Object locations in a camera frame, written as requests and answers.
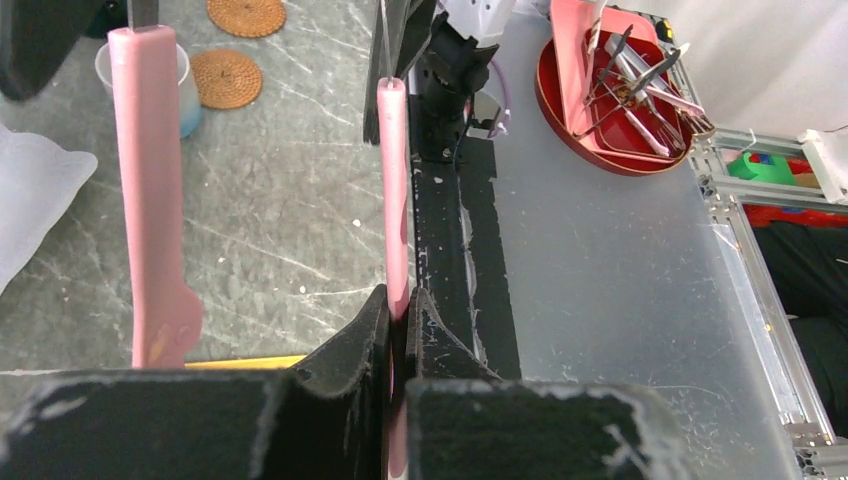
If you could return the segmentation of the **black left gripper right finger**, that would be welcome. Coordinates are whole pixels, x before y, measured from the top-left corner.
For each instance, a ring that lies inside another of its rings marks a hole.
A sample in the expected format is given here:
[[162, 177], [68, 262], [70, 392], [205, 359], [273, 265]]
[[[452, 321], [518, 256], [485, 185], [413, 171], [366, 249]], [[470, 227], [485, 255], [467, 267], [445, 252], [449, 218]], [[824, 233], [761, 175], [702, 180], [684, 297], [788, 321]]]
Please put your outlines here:
[[507, 380], [442, 321], [408, 309], [405, 472], [411, 479], [691, 479], [680, 428], [653, 390]]

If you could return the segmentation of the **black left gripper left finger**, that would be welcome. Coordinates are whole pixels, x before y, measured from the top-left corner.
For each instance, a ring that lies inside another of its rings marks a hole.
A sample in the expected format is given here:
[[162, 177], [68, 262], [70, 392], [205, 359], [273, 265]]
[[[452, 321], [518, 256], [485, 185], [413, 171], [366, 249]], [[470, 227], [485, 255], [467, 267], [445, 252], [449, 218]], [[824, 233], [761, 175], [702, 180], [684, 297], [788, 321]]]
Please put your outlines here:
[[382, 479], [389, 312], [357, 316], [285, 369], [67, 372], [1, 436], [5, 479]]

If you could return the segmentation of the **pink handled tongs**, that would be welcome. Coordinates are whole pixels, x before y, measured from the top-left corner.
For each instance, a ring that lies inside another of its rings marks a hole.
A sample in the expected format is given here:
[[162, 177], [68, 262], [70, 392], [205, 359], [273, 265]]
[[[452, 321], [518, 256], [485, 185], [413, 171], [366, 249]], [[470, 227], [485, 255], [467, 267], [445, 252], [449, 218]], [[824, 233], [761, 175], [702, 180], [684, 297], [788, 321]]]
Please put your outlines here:
[[[133, 300], [132, 364], [176, 368], [197, 342], [202, 308], [183, 278], [183, 197], [176, 33], [131, 21], [108, 35]], [[138, 91], [133, 74], [162, 75], [161, 100]], [[387, 306], [393, 332], [409, 305], [407, 88], [377, 84], [383, 166]]]

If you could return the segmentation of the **white three-tier dessert stand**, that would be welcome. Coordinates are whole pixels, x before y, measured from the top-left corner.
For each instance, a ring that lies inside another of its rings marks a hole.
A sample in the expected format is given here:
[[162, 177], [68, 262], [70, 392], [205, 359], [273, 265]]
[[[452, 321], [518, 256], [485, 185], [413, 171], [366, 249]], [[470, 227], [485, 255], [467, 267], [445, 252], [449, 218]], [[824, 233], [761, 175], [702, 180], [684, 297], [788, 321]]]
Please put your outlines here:
[[98, 166], [38, 134], [1, 127], [1, 288], [34, 256]]

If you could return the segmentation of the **yellow serving tray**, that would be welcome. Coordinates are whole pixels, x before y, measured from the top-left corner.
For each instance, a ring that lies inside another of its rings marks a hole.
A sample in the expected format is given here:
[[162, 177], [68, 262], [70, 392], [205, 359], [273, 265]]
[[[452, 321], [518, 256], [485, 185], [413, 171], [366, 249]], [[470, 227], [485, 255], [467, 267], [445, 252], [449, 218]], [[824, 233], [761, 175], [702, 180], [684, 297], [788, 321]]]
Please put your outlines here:
[[212, 360], [200, 362], [188, 362], [187, 369], [212, 369], [212, 370], [256, 370], [256, 369], [285, 369], [296, 365], [305, 359], [305, 355], [289, 355], [275, 357], [258, 357], [228, 360]]

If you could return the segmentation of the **white blue mug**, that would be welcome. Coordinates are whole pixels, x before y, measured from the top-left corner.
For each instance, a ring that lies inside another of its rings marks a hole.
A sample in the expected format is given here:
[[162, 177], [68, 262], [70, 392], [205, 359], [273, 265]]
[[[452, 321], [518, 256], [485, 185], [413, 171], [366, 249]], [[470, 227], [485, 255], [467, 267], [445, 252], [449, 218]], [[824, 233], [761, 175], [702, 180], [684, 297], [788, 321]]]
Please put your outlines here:
[[[94, 61], [95, 71], [107, 95], [114, 99], [114, 82], [112, 76], [110, 45], [103, 45], [97, 52]], [[139, 80], [141, 88], [138, 91], [147, 99], [161, 100], [160, 80], [162, 75], [151, 72], [133, 74], [131, 80]], [[198, 87], [190, 65], [187, 52], [179, 44], [176, 45], [176, 82], [179, 100], [180, 138], [191, 135], [202, 119], [202, 106]]]

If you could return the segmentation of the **pink rectangular tray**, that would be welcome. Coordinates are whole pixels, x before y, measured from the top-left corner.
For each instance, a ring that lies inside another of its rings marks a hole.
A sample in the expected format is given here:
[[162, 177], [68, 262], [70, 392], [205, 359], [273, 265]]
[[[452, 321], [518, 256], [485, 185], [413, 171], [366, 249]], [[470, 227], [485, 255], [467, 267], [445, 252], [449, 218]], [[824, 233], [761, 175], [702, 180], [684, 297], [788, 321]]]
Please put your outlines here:
[[[590, 111], [584, 100], [589, 92], [586, 47], [592, 37], [595, 4], [589, 1], [558, 0], [550, 5], [550, 20], [559, 75], [562, 108], [566, 131], [579, 134], [590, 126]], [[654, 24], [633, 12], [605, 7], [600, 16], [600, 34], [594, 59], [600, 66], [604, 45], [611, 33], [622, 34], [631, 27], [631, 39], [645, 41], [650, 51], [657, 53], [658, 37]]]

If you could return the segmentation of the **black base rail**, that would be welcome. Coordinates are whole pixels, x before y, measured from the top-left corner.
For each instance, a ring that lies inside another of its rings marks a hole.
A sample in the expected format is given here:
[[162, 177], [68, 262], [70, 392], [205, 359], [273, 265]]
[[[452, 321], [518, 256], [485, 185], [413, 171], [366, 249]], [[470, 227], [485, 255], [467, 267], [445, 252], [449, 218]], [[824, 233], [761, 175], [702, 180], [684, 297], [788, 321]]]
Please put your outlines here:
[[430, 149], [426, 115], [410, 98], [415, 272], [444, 325], [473, 359], [521, 378], [518, 342], [495, 206], [494, 144], [464, 138], [458, 154]]

